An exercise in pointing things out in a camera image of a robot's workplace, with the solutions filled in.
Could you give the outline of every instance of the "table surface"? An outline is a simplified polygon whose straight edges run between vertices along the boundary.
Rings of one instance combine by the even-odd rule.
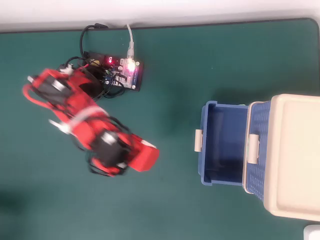
[[[80,31],[0,34],[0,239],[301,240],[308,221],[275,217],[240,186],[201,184],[194,132],[209,100],[318,95],[311,19],[134,29],[140,92],[98,103],[160,157],[148,172],[89,173],[83,152],[28,102],[28,75],[79,55]],[[90,31],[84,49],[125,56],[126,29]]]

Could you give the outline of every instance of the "beige lid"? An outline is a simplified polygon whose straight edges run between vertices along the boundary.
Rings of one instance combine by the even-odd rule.
[[[264,207],[276,216],[320,221],[320,97],[272,98]]]

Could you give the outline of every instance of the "robotic arm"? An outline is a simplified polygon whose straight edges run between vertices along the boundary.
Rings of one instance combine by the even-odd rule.
[[[91,172],[105,176],[123,174],[127,167],[148,171],[156,162],[159,150],[110,116],[89,96],[95,83],[81,68],[59,72],[45,69],[39,76],[28,77],[24,96],[34,104],[50,109],[60,123],[49,120],[62,132],[72,135],[89,152]],[[32,98],[30,91],[46,102]]]

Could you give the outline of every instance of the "circuit board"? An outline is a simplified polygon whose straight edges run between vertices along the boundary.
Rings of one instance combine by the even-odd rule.
[[[126,89],[140,90],[143,73],[143,63],[141,61],[89,52],[87,62],[106,69],[104,76],[100,79],[104,84],[109,85],[113,76],[118,73],[126,78],[117,75],[115,76],[116,81],[112,84],[120,87],[120,83],[122,83]]]

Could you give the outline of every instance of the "blue plastic basket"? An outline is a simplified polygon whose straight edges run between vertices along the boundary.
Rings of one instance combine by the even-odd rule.
[[[248,107],[208,101],[202,108],[198,172],[204,185],[242,185]]]

